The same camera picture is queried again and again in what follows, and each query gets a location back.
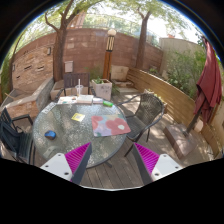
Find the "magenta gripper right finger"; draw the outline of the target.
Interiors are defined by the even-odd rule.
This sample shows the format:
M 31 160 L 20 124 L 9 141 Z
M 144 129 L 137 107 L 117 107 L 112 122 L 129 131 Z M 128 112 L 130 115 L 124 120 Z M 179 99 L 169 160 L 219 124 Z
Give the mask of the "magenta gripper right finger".
M 168 154 L 157 154 L 138 143 L 133 144 L 133 155 L 145 185 L 182 169 Z

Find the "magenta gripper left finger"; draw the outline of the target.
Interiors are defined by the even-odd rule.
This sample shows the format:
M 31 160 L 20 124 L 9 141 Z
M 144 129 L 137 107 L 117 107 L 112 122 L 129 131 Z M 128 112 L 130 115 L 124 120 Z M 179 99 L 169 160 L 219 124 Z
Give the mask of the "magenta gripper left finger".
M 79 185 L 92 153 L 92 144 L 87 143 L 70 152 L 57 153 L 41 169 Z

